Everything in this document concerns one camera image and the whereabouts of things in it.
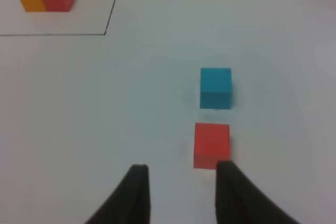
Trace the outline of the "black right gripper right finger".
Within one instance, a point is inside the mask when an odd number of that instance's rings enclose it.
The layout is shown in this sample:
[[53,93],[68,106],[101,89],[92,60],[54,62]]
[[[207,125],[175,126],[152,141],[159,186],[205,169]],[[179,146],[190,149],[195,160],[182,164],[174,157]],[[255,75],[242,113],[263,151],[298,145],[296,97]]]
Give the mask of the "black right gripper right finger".
[[217,163],[215,213],[217,223],[297,223],[232,161]]

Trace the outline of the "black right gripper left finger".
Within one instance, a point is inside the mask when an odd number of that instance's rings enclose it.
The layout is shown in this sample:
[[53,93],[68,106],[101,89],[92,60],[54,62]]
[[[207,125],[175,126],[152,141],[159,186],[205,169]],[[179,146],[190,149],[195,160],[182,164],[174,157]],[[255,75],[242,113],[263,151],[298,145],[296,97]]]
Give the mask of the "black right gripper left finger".
[[149,168],[132,165],[113,193],[86,223],[150,223]]

